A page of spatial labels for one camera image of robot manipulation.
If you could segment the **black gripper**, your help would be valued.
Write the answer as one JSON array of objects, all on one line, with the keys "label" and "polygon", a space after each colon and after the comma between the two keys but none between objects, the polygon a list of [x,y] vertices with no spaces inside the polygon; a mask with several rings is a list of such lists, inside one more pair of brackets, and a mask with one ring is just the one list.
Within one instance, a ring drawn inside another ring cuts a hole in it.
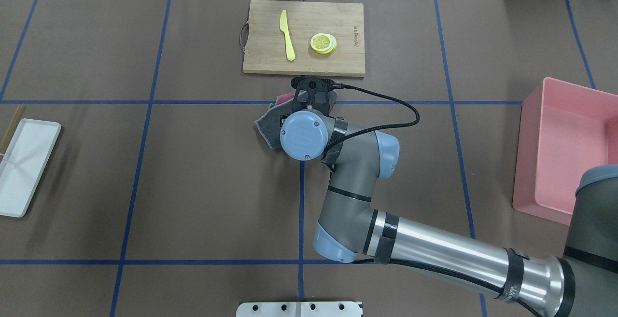
[{"label": "black gripper", "polygon": [[294,112],[300,110],[317,110],[326,117],[333,117],[331,111],[337,100],[334,80],[318,77],[294,77],[291,79],[293,93],[281,95],[281,104],[291,103],[291,108],[284,110],[281,124]]}]

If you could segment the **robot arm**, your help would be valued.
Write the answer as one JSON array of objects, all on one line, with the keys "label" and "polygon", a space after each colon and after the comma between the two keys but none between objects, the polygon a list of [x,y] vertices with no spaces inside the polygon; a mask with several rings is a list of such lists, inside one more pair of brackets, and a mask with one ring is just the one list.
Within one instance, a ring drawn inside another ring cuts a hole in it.
[{"label": "robot arm", "polygon": [[392,176],[399,161],[399,141],[384,129],[417,125],[414,106],[360,88],[415,115],[364,129],[330,116],[329,93],[351,85],[295,77],[291,87],[300,108],[280,120],[281,146],[299,161],[320,157],[331,172],[314,239],[320,255],[341,263],[368,255],[375,264],[422,270],[536,317],[617,315],[617,165],[583,174],[563,255],[538,259],[371,207],[377,180]]}]

